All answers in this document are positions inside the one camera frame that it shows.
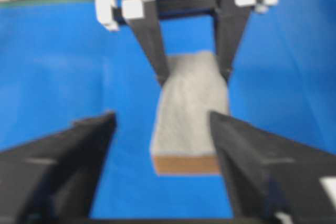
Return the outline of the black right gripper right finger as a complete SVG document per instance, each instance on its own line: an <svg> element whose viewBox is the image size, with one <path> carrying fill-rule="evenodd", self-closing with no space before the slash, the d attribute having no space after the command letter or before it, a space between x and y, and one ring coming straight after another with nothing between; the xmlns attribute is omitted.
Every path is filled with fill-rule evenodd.
<svg viewBox="0 0 336 224"><path fill-rule="evenodd" d="M334 154L215 111L209 125L235 217L276 222L283 213L293 223L335 223L322 183L335 178Z"/></svg>

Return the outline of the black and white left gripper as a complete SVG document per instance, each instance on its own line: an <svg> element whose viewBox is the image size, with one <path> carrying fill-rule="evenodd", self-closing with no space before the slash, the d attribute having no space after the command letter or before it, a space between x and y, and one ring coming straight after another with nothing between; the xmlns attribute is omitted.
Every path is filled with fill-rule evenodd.
<svg viewBox="0 0 336 224"><path fill-rule="evenodd" d="M96 17L107 30L118 30L118 16L130 22L138 43L162 86L170 70L165 55L159 14L184 14L217 7L214 14L216 60L220 74L228 81L233 61L251 13L264 12L278 0L94 0Z"/></svg>

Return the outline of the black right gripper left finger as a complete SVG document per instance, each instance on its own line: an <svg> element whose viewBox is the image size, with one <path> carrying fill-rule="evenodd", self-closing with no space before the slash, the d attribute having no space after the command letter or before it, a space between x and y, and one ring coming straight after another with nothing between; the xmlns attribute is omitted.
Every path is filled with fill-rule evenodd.
<svg viewBox="0 0 336 224"><path fill-rule="evenodd" d="M88 219L116 126L109 112L1 151L1 223Z"/></svg>

